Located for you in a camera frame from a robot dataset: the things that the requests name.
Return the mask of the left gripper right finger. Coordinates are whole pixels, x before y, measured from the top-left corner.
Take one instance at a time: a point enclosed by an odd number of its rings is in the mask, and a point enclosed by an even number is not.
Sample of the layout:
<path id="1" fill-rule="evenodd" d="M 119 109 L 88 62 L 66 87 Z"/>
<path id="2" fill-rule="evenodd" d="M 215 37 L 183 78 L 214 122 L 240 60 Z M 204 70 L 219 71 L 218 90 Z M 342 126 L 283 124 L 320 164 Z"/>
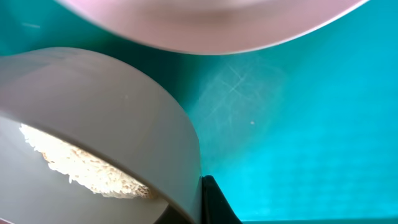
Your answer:
<path id="1" fill-rule="evenodd" d="M 201 204 L 202 224 L 242 224 L 211 175 L 202 177 Z"/>

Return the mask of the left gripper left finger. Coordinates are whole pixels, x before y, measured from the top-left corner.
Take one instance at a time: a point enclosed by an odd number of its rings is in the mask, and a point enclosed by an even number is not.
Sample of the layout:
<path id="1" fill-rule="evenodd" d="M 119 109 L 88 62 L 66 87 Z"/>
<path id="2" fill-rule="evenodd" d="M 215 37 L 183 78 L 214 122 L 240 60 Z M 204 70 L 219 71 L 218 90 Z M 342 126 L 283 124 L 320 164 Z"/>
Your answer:
<path id="1" fill-rule="evenodd" d="M 190 224 L 190 222 L 179 209 L 168 205 L 154 224 Z"/>

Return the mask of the cooked rice pile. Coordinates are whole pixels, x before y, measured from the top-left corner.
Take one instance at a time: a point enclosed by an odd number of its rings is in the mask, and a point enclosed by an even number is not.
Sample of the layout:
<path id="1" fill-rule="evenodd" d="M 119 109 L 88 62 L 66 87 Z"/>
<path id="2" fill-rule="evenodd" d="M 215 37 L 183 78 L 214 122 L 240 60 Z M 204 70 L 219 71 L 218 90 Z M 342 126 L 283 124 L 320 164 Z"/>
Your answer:
<path id="1" fill-rule="evenodd" d="M 41 153 L 48 167 L 67 175 L 69 182 L 75 181 L 104 197 L 157 198 L 156 192 L 135 178 L 79 147 L 25 124 L 19 130 L 26 143 Z"/>

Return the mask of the grey bowl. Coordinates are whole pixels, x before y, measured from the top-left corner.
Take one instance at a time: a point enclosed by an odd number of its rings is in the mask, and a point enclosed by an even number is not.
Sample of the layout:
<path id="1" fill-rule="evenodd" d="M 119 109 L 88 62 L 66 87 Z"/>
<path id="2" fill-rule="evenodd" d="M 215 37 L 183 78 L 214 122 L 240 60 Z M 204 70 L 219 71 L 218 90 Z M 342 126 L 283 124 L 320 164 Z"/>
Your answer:
<path id="1" fill-rule="evenodd" d="M 158 192 L 157 200 L 95 195 L 49 169 L 26 124 L 78 146 Z M 201 220 L 200 147 L 177 101 L 134 67 L 55 47 L 1 59 L 1 219 L 8 223 Z"/>

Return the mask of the large white plate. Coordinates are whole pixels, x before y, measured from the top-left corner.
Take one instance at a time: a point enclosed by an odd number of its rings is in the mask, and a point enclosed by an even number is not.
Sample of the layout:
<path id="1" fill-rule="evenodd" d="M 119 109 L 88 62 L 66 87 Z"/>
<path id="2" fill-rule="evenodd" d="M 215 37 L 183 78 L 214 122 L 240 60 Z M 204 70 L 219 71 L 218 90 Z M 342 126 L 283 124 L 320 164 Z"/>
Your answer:
<path id="1" fill-rule="evenodd" d="M 59 0 L 94 25 L 153 48 L 195 55 L 264 49 L 322 28 L 367 0 Z"/>

